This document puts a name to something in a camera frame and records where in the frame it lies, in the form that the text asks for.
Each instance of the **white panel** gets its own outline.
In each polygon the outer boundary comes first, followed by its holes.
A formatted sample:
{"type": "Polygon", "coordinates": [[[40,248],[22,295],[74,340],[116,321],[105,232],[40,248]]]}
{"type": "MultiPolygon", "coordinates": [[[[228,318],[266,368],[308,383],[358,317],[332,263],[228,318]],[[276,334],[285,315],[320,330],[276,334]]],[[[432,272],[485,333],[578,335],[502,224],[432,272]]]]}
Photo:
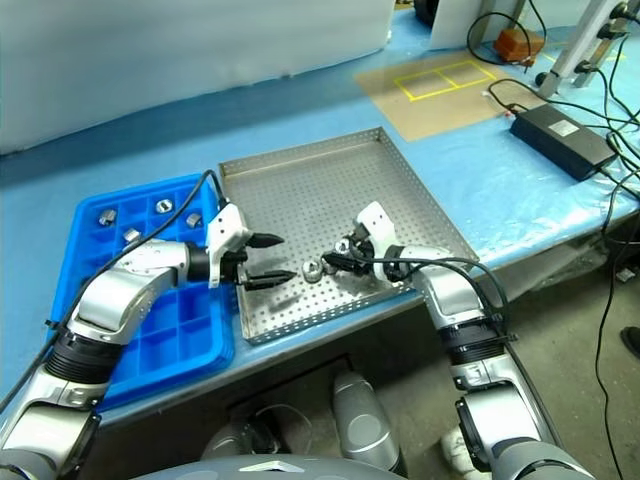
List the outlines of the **white panel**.
{"type": "MultiPolygon", "coordinates": [[[[466,45],[467,32],[473,21],[480,15],[481,0],[443,0],[438,5],[436,20],[431,32],[431,50],[458,48],[466,45]]],[[[512,14],[515,0],[497,0],[494,11],[512,14]]],[[[498,38],[506,28],[508,20],[497,15],[489,18],[490,24],[485,40],[498,38]]]]}
{"type": "Polygon", "coordinates": [[[0,153],[382,48],[393,0],[0,0],[0,153]]]}
{"type": "MultiPolygon", "coordinates": [[[[578,24],[589,0],[534,0],[547,28],[572,27],[578,24]]],[[[540,22],[527,3],[522,12],[522,23],[532,30],[540,31],[540,22]]]]}

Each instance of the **black shoe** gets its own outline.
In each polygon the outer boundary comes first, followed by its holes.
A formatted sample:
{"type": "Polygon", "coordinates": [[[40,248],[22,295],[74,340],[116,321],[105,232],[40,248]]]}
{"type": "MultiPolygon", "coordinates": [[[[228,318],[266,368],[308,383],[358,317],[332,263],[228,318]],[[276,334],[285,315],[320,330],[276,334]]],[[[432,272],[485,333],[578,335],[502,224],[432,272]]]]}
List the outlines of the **black shoe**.
{"type": "Polygon", "coordinates": [[[629,351],[640,359],[640,328],[623,328],[620,331],[620,338],[622,338],[622,343],[625,344],[629,351]]]}

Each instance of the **stainless steel tray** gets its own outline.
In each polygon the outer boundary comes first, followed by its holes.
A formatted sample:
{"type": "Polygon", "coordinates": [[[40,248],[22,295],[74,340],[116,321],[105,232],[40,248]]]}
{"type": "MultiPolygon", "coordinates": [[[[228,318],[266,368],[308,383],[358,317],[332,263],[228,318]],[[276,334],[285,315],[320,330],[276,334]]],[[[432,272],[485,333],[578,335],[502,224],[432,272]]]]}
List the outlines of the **stainless steel tray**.
{"type": "MultiPolygon", "coordinates": [[[[353,218],[378,200],[404,244],[474,252],[382,128],[221,164],[226,194],[254,231],[286,239],[251,249],[250,272],[300,272],[353,229],[353,218]]],[[[262,343],[405,291],[346,272],[307,284],[302,274],[270,290],[238,289],[245,339],[262,343]]]]}

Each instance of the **black cable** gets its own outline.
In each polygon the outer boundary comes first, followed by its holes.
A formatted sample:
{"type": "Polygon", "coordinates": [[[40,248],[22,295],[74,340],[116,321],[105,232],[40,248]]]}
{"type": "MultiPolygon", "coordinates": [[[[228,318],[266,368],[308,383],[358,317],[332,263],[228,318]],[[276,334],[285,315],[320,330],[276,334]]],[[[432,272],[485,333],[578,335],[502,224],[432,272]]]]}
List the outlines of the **black cable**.
{"type": "Polygon", "coordinates": [[[540,15],[540,12],[538,11],[538,9],[536,8],[535,4],[533,3],[533,0],[529,0],[529,5],[531,6],[531,9],[533,10],[533,13],[535,14],[535,16],[538,18],[538,21],[540,22],[540,26],[542,27],[542,32],[543,32],[543,39],[542,39],[542,45],[540,46],[540,48],[533,52],[531,49],[531,37],[529,37],[529,32],[526,28],[524,28],[524,26],[518,21],[516,20],[514,17],[512,17],[511,15],[507,15],[506,13],[502,13],[502,12],[487,12],[484,13],[482,15],[480,15],[478,18],[475,19],[475,21],[469,26],[469,29],[467,30],[467,50],[469,50],[469,53],[471,53],[471,55],[475,58],[477,58],[478,60],[480,60],[481,62],[485,62],[485,63],[490,63],[492,65],[524,65],[525,67],[525,73],[527,71],[527,69],[529,68],[529,65],[524,64],[525,61],[530,60],[533,56],[537,55],[538,53],[540,53],[542,51],[542,49],[544,48],[544,46],[547,43],[547,26],[544,23],[544,20],[542,19],[542,16],[540,15]],[[522,60],[518,60],[515,62],[498,62],[489,58],[484,58],[481,57],[480,55],[478,55],[478,53],[473,50],[473,48],[471,48],[471,34],[473,32],[473,29],[478,25],[478,23],[487,18],[490,17],[492,15],[498,15],[500,17],[504,17],[506,19],[508,19],[509,21],[511,21],[512,23],[514,23],[520,30],[522,30],[522,33],[524,33],[524,37],[527,41],[527,57],[522,59],[522,60]]]}
{"type": "Polygon", "coordinates": [[[523,112],[526,112],[529,110],[529,108],[517,102],[503,103],[502,100],[500,100],[500,98],[496,95],[496,93],[491,89],[491,85],[487,87],[487,92],[489,93],[489,95],[493,97],[493,99],[496,101],[496,103],[498,103],[498,105],[500,105],[505,110],[508,110],[509,112],[513,113],[514,115],[517,115],[518,113],[520,113],[518,112],[518,110],[515,109],[515,107],[520,108],[520,110],[522,110],[523,112]]]}
{"type": "Polygon", "coordinates": [[[618,103],[618,105],[622,107],[622,109],[629,115],[631,119],[637,121],[638,120],[637,116],[638,114],[640,114],[640,110],[638,110],[638,112],[634,114],[631,111],[631,109],[622,100],[620,100],[620,98],[618,98],[615,92],[613,91],[613,79],[615,78],[616,72],[618,71],[618,64],[620,63],[620,57],[622,56],[622,49],[624,48],[624,44],[627,42],[628,39],[629,39],[629,34],[627,34],[620,42],[620,45],[618,45],[618,53],[616,54],[616,59],[613,62],[613,68],[611,69],[611,74],[609,75],[609,95],[611,95],[611,98],[613,98],[618,103]]]}
{"type": "Polygon", "coordinates": [[[469,50],[469,53],[474,57],[477,58],[478,60],[480,60],[481,62],[485,62],[485,63],[490,63],[491,65],[523,65],[524,61],[527,61],[531,58],[532,55],[532,51],[531,51],[531,39],[529,38],[529,32],[527,32],[527,29],[524,28],[522,26],[522,24],[520,22],[518,22],[515,18],[513,18],[511,15],[507,15],[506,13],[502,13],[502,12],[487,12],[487,13],[483,13],[482,15],[480,15],[478,18],[476,18],[473,23],[469,26],[469,30],[467,30],[467,50],[469,50]],[[516,26],[522,30],[522,33],[524,33],[524,37],[527,40],[527,57],[522,59],[522,60],[518,60],[515,62],[505,62],[505,61],[496,61],[496,60],[492,60],[490,58],[485,58],[485,57],[481,57],[480,55],[478,55],[478,53],[471,47],[471,34],[473,33],[473,29],[476,28],[476,26],[478,25],[478,23],[481,20],[484,20],[487,17],[490,17],[492,15],[497,15],[499,17],[504,17],[510,21],[512,21],[513,23],[516,24],[516,26]]]}
{"type": "Polygon", "coordinates": [[[613,303],[613,296],[615,293],[615,284],[616,284],[616,270],[618,268],[618,261],[622,258],[627,248],[629,247],[631,241],[635,237],[638,229],[640,228],[640,214],[636,217],[636,223],[634,225],[633,231],[629,238],[625,242],[624,246],[618,254],[616,255],[613,264],[611,266],[611,277],[609,278],[609,296],[607,298],[607,304],[605,306],[604,312],[602,314],[602,319],[600,320],[600,325],[598,326],[598,340],[596,343],[596,357],[594,361],[596,380],[598,381],[598,385],[600,386],[600,390],[604,394],[604,429],[607,435],[607,443],[609,444],[609,450],[611,451],[611,456],[613,457],[613,463],[616,467],[616,471],[618,472],[618,476],[620,480],[624,480],[624,476],[622,475],[622,470],[620,469],[620,464],[618,462],[618,456],[616,455],[615,447],[613,445],[613,440],[611,437],[611,428],[609,426],[609,392],[602,381],[602,377],[600,376],[600,354],[602,353],[602,337],[604,334],[604,326],[607,321],[607,316],[609,315],[609,310],[611,309],[611,304],[613,303]]]}
{"type": "MultiPolygon", "coordinates": [[[[539,98],[540,100],[542,100],[542,101],[544,101],[546,103],[551,103],[551,104],[554,104],[554,105],[564,105],[564,106],[572,107],[572,108],[578,108],[580,110],[584,110],[587,113],[590,113],[591,115],[595,115],[596,117],[599,117],[599,118],[602,118],[602,119],[605,119],[605,120],[610,120],[612,122],[620,122],[620,123],[628,122],[627,119],[607,117],[607,116],[601,114],[600,112],[597,112],[597,111],[595,111],[595,110],[593,110],[591,108],[588,108],[588,107],[584,107],[584,106],[579,105],[577,103],[563,102],[561,100],[553,100],[553,99],[550,99],[550,98],[545,98],[542,95],[540,95],[537,91],[535,91],[533,88],[531,88],[529,85],[527,85],[527,84],[525,84],[525,83],[523,83],[523,82],[521,82],[519,80],[516,80],[515,78],[501,78],[500,80],[496,80],[495,82],[489,84],[489,86],[487,87],[487,91],[489,92],[489,94],[493,98],[496,98],[497,95],[493,91],[493,87],[495,87],[496,85],[500,85],[502,83],[505,83],[505,82],[514,83],[514,84],[518,85],[519,87],[524,88],[529,93],[531,93],[532,95],[536,96],[537,98],[539,98]]],[[[640,123],[637,122],[637,121],[631,121],[629,123],[632,123],[634,125],[640,125],[640,123]]]]}
{"type": "Polygon", "coordinates": [[[349,240],[349,248],[351,251],[351,254],[354,256],[354,258],[362,263],[368,263],[368,264],[374,264],[374,263],[382,263],[382,264],[397,264],[397,263],[406,263],[406,264],[418,264],[414,267],[412,267],[411,269],[409,269],[409,272],[407,272],[407,274],[405,274],[400,280],[405,280],[407,278],[409,278],[409,276],[413,273],[415,273],[416,271],[424,268],[424,267],[428,267],[428,266],[437,266],[437,267],[442,267],[442,268],[446,268],[448,270],[451,270],[453,272],[456,272],[457,274],[459,274],[460,276],[462,276],[468,283],[469,285],[471,285],[471,288],[473,288],[473,290],[476,292],[476,294],[478,295],[478,297],[480,298],[480,300],[483,303],[483,306],[485,306],[490,312],[493,312],[494,310],[497,310],[496,307],[494,307],[491,302],[488,300],[488,297],[486,295],[486,293],[482,290],[482,287],[480,287],[480,285],[478,284],[477,281],[475,281],[473,278],[471,278],[471,276],[464,271],[463,269],[455,266],[455,265],[451,265],[451,263],[463,263],[463,264],[467,264],[467,265],[471,265],[474,267],[479,268],[480,270],[482,270],[483,272],[485,272],[489,278],[491,279],[491,282],[493,283],[498,296],[500,297],[500,302],[501,302],[501,306],[500,308],[503,309],[503,311],[505,309],[508,309],[509,306],[509,300],[507,299],[507,294],[504,290],[504,287],[502,286],[502,284],[500,283],[500,280],[498,280],[498,277],[495,276],[495,274],[491,271],[491,269],[489,267],[487,267],[486,265],[483,265],[480,262],[476,262],[475,260],[471,260],[469,258],[463,258],[463,257],[445,257],[445,258],[439,258],[439,259],[431,259],[431,258],[399,258],[399,257],[388,257],[388,258],[369,258],[369,257],[365,257],[364,255],[361,255],[360,252],[358,252],[358,250],[356,250],[355,246],[353,245],[353,242],[351,240],[349,240]]]}
{"type": "Polygon", "coordinates": [[[624,145],[627,147],[627,149],[633,153],[633,155],[640,159],[640,152],[638,152],[635,147],[633,145],[631,145],[631,143],[627,140],[627,138],[623,135],[623,133],[620,131],[622,128],[624,128],[626,125],[628,125],[628,123],[630,122],[630,120],[632,120],[631,117],[629,117],[629,119],[619,128],[614,128],[613,125],[611,125],[611,120],[609,119],[609,89],[611,87],[610,83],[607,81],[607,76],[604,74],[604,72],[599,69],[599,68],[593,68],[592,71],[594,73],[597,73],[600,76],[600,79],[602,80],[602,83],[604,85],[604,118],[607,122],[607,125],[609,125],[609,128],[611,129],[611,132],[613,135],[616,136],[616,138],[619,138],[620,140],[622,140],[622,143],[624,143],[624,145]]]}
{"type": "Polygon", "coordinates": [[[536,17],[538,17],[538,21],[540,22],[540,26],[542,27],[542,46],[535,53],[537,55],[542,51],[544,46],[547,44],[547,26],[545,25],[544,20],[542,20],[542,16],[540,15],[540,12],[536,8],[536,5],[533,3],[533,0],[529,0],[529,5],[531,6],[531,10],[533,10],[533,13],[536,15],[536,17]]]}
{"type": "Polygon", "coordinates": [[[600,170],[600,173],[602,173],[603,175],[608,177],[611,181],[613,181],[613,183],[616,184],[615,188],[610,193],[611,199],[613,201],[609,201],[609,208],[607,210],[607,216],[606,216],[606,218],[605,218],[605,220],[604,220],[604,222],[602,224],[602,229],[601,230],[602,230],[603,234],[605,234],[606,231],[607,231],[607,227],[609,226],[609,223],[611,222],[611,216],[613,215],[613,203],[614,203],[615,197],[616,197],[616,195],[618,195],[618,192],[619,192],[620,189],[626,190],[628,193],[630,193],[631,195],[636,197],[638,200],[640,200],[640,192],[636,192],[635,190],[632,190],[631,188],[629,188],[629,187],[627,187],[625,185],[625,182],[629,181],[629,179],[631,177],[636,176],[636,175],[638,175],[640,173],[640,168],[632,170],[628,175],[623,177],[622,180],[617,180],[613,175],[611,175],[611,173],[609,173],[604,168],[600,170]]]}
{"type": "Polygon", "coordinates": [[[54,334],[44,344],[44,346],[40,349],[40,351],[36,354],[36,356],[34,357],[32,362],[29,364],[27,369],[24,371],[22,376],[13,385],[13,387],[11,387],[11,390],[9,390],[9,392],[2,399],[2,402],[0,402],[0,414],[2,412],[4,412],[5,409],[9,406],[9,404],[12,402],[12,400],[15,398],[15,396],[18,394],[18,392],[22,389],[24,384],[29,380],[29,378],[38,369],[38,367],[40,366],[40,364],[44,360],[45,356],[47,355],[47,353],[49,352],[51,347],[53,347],[53,345],[56,343],[56,341],[58,340],[58,337],[60,336],[60,330],[62,328],[64,328],[67,325],[67,323],[69,323],[69,320],[71,320],[71,315],[73,315],[73,311],[78,306],[78,303],[80,302],[80,299],[82,298],[82,295],[84,294],[84,292],[87,290],[87,287],[89,286],[89,284],[91,282],[93,282],[99,275],[102,275],[104,272],[106,272],[111,267],[113,267],[122,257],[127,255],[131,251],[135,250],[136,248],[140,247],[141,245],[144,245],[146,242],[148,242],[149,240],[154,238],[156,235],[159,235],[164,230],[166,230],[167,227],[169,227],[169,225],[171,225],[187,209],[187,207],[189,206],[189,204],[191,203],[193,198],[198,193],[198,190],[200,189],[202,184],[205,182],[205,180],[209,176],[211,176],[213,178],[213,183],[215,185],[216,194],[218,196],[218,201],[220,203],[222,203],[223,205],[226,203],[226,199],[225,199],[225,197],[223,195],[222,187],[220,186],[220,182],[218,181],[218,177],[217,177],[216,173],[213,170],[206,170],[200,176],[200,178],[198,179],[198,181],[194,185],[194,187],[191,190],[191,192],[189,192],[189,195],[185,199],[184,203],[162,225],[160,225],[158,228],[156,228],[149,235],[143,237],[140,241],[136,242],[131,248],[125,248],[122,252],[117,254],[115,257],[113,257],[111,260],[109,260],[107,263],[105,263],[102,267],[100,267],[98,269],[98,271],[96,273],[94,273],[91,276],[91,278],[89,278],[89,280],[87,280],[80,287],[80,289],[76,293],[76,296],[74,297],[73,301],[71,302],[71,306],[67,310],[67,313],[64,315],[64,317],[62,318],[62,320],[58,324],[57,329],[54,332],[54,334]]]}

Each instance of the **white sneaker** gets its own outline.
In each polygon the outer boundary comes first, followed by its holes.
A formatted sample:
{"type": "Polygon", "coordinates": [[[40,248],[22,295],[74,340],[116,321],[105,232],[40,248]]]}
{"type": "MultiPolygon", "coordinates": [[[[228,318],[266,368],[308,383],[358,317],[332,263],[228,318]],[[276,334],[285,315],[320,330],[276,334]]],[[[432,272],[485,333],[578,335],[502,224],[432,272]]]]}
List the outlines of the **white sneaker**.
{"type": "Polygon", "coordinates": [[[479,472],[473,466],[459,426],[444,434],[440,439],[440,445],[447,463],[464,477],[464,480],[491,480],[491,473],[479,472]]]}

